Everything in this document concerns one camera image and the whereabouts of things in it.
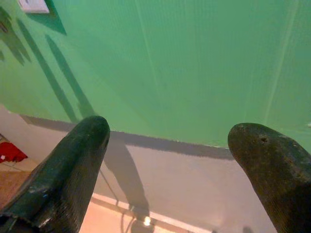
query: floor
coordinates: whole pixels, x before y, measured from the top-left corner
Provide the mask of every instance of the floor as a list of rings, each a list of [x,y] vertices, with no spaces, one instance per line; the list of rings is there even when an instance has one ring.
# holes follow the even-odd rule
[[[173,233],[166,229],[145,227],[142,222],[90,202],[80,233]]]
[[[21,162],[0,163],[0,171],[32,171],[37,163],[30,158]],[[172,233],[158,226],[146,227],[142,222],[90,202],[80,233]]]

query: red object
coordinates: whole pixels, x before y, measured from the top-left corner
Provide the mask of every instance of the red object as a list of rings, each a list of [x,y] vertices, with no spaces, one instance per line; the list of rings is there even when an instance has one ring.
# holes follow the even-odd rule
[[[20,149],[14,146],[10,142],[2,142],[0,144],[0,163],[4,161],[15,161],[20,162],[23,159],[28,158]]]

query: small light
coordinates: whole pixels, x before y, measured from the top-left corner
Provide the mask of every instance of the small light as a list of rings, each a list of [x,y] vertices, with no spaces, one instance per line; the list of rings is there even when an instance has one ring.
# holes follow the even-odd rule
[[[150,226],[150,223],[151,223],[151,218],[149,218],[148,216],[145,217],[145,220],[144,220],[144,225],[146,227]]]

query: light switch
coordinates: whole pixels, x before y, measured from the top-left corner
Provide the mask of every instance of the light switch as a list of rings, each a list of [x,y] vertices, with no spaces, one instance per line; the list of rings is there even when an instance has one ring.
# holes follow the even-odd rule
[[[18,0],[18,3],[26,13],[48,14],[50,12],[44,0]]]

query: tiled floor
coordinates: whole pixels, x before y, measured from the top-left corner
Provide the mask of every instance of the tiled floor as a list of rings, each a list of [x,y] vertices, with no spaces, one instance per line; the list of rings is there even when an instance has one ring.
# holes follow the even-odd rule
[[[30,158],[21,162],[3,162],[0,164],[0,171],[32,171],[37,163]]]

